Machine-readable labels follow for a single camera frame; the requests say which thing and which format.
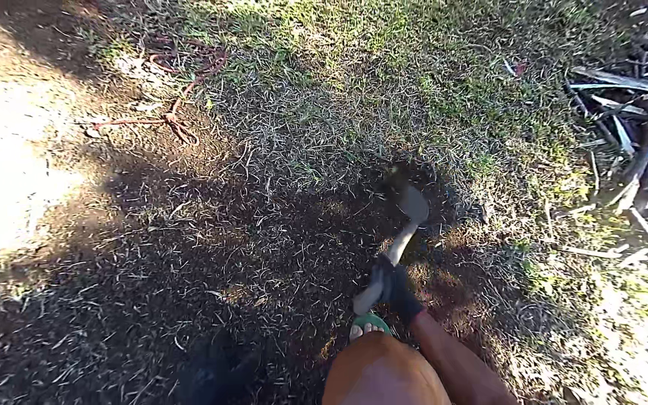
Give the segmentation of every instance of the red rope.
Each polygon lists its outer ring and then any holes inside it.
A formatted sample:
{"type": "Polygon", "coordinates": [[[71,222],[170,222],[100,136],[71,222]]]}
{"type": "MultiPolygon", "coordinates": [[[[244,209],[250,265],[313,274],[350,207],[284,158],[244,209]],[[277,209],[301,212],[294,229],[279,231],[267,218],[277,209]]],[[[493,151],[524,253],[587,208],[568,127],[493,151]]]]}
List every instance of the red rope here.
{"type": "MultiPolygon", "coordinates": [[[[189,43],[192,43],[195,46],[201,46],[201,47],[207,47],[200,41],[196,40],[191,40],[189,43]]],[[[171,109],[169,112],[164,114],[161,119],[159,120],[147,120],[147,119],[141,119],[141,120],[132,120],[132,119],[125,119],[125,118],[120,118],[118,120],[112,120],[109,121],[108,123],[100,123],[100,124],[95,124],[94,129],[99,130],[101,127],[104,125],[121,125],[121,124],[168,124],[169,127],[171,128],[171,132],[176,134],[176,136],[181,139],[182,142],[192,145],[192,146],[197,146],[200,144],[199,137],[197,134],[191,132],[188,127],[182,123],[179,122],[177,116],[176,116],[176,110],[179,108],[179,105],[182,103],[182,100],[188,95],[188,93],[194,88],[194,86],[202,83],[205,78],[211,76],[212,74],[217,73],[219,70],[221,70],[222,67],[224,67],[224,64],[226,63],[227,60],[227,55],[224,53],[224,51],[217,51],[214,49],[210,49],[212,52],[212,55],[219,53],[219,56],[211,63],[211,65],[208,68],[205,69],[200,69],[196,71],[196,77],[192,80],[189,85],[184,88],[184,91],[181,92],[181,95],[176,99],[174,104],[171,106],[171,109]]],[[[149,57],[149,62],[157,65],[161,70],[169,72],[169,73],[181,73],[180,70],[168,68],[166,66],[162,66],[159,62],[157,62],[157,59],[159,58],[164,58],[164,57],[174,57],[173,54],[171,53],[155,53],[149,57]]]]}

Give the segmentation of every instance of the foot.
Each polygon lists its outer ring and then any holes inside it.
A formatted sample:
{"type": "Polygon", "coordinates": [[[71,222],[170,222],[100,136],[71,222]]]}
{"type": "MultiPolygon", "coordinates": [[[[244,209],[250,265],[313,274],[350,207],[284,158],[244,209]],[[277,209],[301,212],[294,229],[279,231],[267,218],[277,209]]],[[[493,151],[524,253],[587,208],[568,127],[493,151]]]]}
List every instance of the foot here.
{"type": "Polygon", "coordinates": [[[384,331],[383,328],[375,327],[369,322],[366,322],[364,324],[364,330],[362,330],[362,328],[359,325],[351,325],[351,329],[349,330],[349,342],[353,342],[356,338],[364,335],[365,333],[383,332],[383,331],[384,331]]]}

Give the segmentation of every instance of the orange shorts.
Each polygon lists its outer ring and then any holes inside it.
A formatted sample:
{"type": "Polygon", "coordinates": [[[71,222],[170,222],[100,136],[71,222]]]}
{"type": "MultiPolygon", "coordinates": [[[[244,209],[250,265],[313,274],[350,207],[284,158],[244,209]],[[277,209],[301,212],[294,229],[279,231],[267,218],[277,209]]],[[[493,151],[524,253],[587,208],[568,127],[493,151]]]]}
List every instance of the orange shorts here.
{"type": "Polygon", "coordinates": [[[358,337],[337,355],[322,398],[322,405],[451,403],[419,352],[378,331],[358,337]]]}

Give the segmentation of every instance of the pile of sticks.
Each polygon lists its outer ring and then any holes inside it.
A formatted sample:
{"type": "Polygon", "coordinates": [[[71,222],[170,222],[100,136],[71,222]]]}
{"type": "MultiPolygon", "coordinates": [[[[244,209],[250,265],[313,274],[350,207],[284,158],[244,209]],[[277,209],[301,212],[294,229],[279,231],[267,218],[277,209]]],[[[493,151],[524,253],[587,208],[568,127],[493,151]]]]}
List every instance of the pile of sticks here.
{"type": "Polygon", "coordinates": [[[594,143],[628,157],[620,186],[602,205],[628,211],[648,235],[648,42],[607,70],[573,68],[575,82],[566,80],[564,87],[602,135],[594,143]]]}

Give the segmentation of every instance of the green flip-flop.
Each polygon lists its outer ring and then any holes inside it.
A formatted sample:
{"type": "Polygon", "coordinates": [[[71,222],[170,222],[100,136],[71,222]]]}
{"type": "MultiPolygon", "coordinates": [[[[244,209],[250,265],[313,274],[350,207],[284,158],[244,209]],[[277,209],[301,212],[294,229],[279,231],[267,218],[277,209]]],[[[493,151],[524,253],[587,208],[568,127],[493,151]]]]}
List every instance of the green flip-flop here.
{"type": "Polygon", "coordinates": [[[392,336],[392,330],[389,328],[389,325],[384,322],[384,319],[381,319],[371,312],[367,312],[362,316],[357,316],[351,324],[360,327],[362,332],[365,330],[365,324],[372,324],[372,326],[383,329],[385,334],[392,336]]]}

